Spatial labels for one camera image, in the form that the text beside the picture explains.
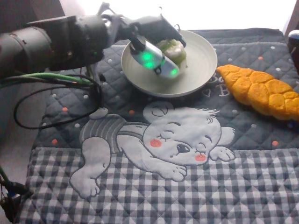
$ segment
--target robotic arm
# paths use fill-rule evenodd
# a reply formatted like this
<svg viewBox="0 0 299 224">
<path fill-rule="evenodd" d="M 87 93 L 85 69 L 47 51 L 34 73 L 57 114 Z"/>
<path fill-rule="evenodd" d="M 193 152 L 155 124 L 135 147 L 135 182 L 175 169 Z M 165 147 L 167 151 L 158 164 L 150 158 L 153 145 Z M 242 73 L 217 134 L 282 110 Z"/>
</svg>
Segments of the robotic arm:
<svg viewBox="0 0 299 224">
<path fill-rule="evenodd" d="M 103 49 L 126 39 L 131 41 L 133 58 L 145 68 L 165 77 L 168 77 L 168 70 L 177 69 L 154 46 L 166 39 L 176 39 L 186 45 L 183 37 L 162 15 L 129 20 L 122 15 L 102 14 L 107 9 L 110 9 L 109 4 L 103 3 L 97 15 L 30 22 L 24 29 L 0 35 L 0 78 L 14 74 L 15 70 L 33 73 L 45 68 L 85 67 L 100 61 Z M 153 55 L 150 68 L 142 60 L 145 52 Z"/>
</svg>

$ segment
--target plate rim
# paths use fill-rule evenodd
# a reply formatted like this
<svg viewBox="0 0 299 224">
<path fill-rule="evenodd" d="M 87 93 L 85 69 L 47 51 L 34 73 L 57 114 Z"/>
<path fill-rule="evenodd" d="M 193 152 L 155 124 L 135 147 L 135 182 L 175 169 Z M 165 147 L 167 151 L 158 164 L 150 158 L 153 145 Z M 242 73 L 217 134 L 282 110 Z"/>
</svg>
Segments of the plate rim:
<svg viewBox="0 0 299 224">
<path fill-rule="evenodd" d="M 193 89 L 193 90 L 191 90 L 191 91 L 187 91 L 187 92 L 184 92 L 184 93 L 154 93 L 154 92 L 151 92 L 151 91 L 149 91 L 149 90 L 145 90 L 145 89 L 143 89 L 143 88 L 141 88 L 141 87 L 139 87 L 138 85 L 136 85 L 136 84 L 134 84 L 129 78 L 128 78 L 128 76 L 126 75 L 126 73 L 124 72 L 124 75 L 125 75 L 125 77 L 126 77 L 126 79 L 134 86 L 134 87 L 136 87 L 137 89 L 139 89 L 140 91 L 142 91 L 142 92 L 144 92 L 144 93 L 147 93 L 147 94 L 149 94 L 149 95 L 151 95 L 151 96 L 155 96 L 155 97 L 162 97 L 162 98 L 176 98 L 176 97 L 182 97 L 182 96 L 186 96 L 186 95 L 189 95 L 189 94 L 191 94 L 191 93 L 194 93 L 195 91 L 197 91 L 197 90 L 199 90 L 200 88 L 202 88 L 210 79 L 211 79 L 211 77 L 213 77 L 213 75 L 214 75 L 214 73 L 215 73 L 215 71 L 216 71 L 216 69 L 217 69 L 217 65 L 218 65 L 218 57 L 217 57 L 217 54 L 216 54 L 216 52 L 215 52 L 215 50 L 214 50 L 214 47 L 213 47 L 213 45 L 206 39 L 206 38 L 204 38 L 204 37 L 202 37 L 201 35 L 199 35 L 199 34 L 197 34 L 197 33 L 194 33 L 194 32 L 192 32 L 192 31 L 189 31 L 189 30 L 181 30 L 181 32 L 186 32 L 186 33 L 191 33 L 192 35 L 197 35 L 199 38 L 201 38 L 201 39 L 203 39 L 203 41 L 205 41 L 208 45 L 210 45 L 210 47 L 213 49 L 213 54 L 215 55 L 215 69 L 214 69 L 214 72 L 211 74 L 211 76 L 207 79 L 207 80 L 205 80 L 205 82 L 201 85 L 201 86 L 199 86 L 199 87 L 197 87 L 197 88 L 195 88 L 195 89 Z M 124 55 L 124 52 L 125 52 L 125 50 L 126 50 L 126 48 L 128 48 L 128 46 L 129 46 L 129 44 L 130 44 L 131 42 L 129 42 L 126 46 L 125 46 L 125 48 L 124 48 L 124 50 L 123 50 L 123 52 L 122 52 L 122 54 L 121 54 L 121 68 L 122 68 L 122 70 L 123 70 L 123 65 L 122 65 L 122 63 L 123 63 L 123 55 Z"/>
</svg>

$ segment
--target bear nose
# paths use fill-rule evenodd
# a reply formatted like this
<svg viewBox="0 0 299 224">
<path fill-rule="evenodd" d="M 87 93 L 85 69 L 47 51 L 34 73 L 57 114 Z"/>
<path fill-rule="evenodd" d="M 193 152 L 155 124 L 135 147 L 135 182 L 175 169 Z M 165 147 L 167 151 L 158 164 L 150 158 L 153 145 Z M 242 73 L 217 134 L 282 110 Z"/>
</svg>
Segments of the bear nose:
<svg viewBox="0 0 299 224">
<path fill-rule="evenodd" d="M 179 153 L 188 153 L 188 152 L 190 152 L 190 149 L 188 149 L 188 147 L 183 145 L 183 144 L 178 144 L 177 145 L 177 150 L 178 150 Z"/>
</svg>

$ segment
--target sleeping bear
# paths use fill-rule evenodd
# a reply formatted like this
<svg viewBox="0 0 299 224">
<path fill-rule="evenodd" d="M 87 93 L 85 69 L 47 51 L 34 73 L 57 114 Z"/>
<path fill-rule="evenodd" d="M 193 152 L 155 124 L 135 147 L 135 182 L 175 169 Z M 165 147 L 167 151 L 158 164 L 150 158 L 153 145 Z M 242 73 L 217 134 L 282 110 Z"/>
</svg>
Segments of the sleeping bear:
<svg viewBox="0 0 299 224">
<path fill-rule="evenodd" d="M 184 180 L 186 166 L 233 160 L 235 154 L 224 146 L 233 140 L 234 129 L 221 127 L 216 113 L 174 109 L 169 102 L 157 101 L 143 110 L 149 122 L 144 124 L 126 122 L 100 108 L 81 130 L 85 164 L 71 175 L 70 184 L 82 198 L 99 194 L 96 179 L 109 167 L 113 153 L 123 153 L 137 168 L 176 182 Z"/>
</svg>

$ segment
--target yellow croissant toy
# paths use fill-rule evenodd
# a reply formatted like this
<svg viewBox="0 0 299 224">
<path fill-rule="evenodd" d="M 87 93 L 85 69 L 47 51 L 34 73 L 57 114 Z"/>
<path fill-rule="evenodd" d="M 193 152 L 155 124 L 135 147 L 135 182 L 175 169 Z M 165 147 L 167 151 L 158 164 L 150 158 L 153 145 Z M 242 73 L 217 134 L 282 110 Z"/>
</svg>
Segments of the yellow croissant toy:
<svg viewBox="0 0 299 224">
<path fill-rule="evenodd" d="M 236 100 L 277 119 L 299 120 L 299 94 L 265 72 L 233 65 L 217 68 Z"/>
</svg>

